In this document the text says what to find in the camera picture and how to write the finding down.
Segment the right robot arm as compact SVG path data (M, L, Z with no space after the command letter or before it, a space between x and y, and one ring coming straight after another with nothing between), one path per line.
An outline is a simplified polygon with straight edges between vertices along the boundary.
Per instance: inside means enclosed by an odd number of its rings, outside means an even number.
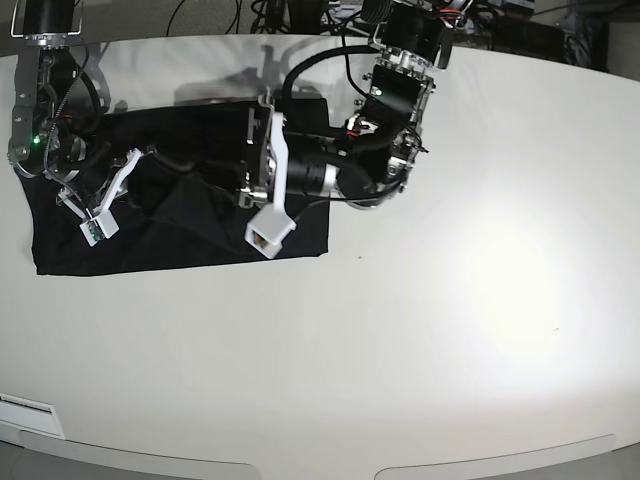
M112 212L145 149L106 114L89 76L88 56L70 45L82 31L76 1L18 1L10 34L24 42L14 76L8 160L25 179L54 183L57 200L80 219L92 241L119 226Z

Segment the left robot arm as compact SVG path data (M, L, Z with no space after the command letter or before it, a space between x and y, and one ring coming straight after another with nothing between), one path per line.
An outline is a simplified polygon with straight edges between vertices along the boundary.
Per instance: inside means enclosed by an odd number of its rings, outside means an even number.
M312 55L285 77L277 101L299 158L338 172L337 189L354 206L373 207L405 188L424 152L421 124L447 68L467 1L250 1L252 34L337 36L339 46ZM294 95L302 73L340 59L360 103L340 128L311 126L314 108Z

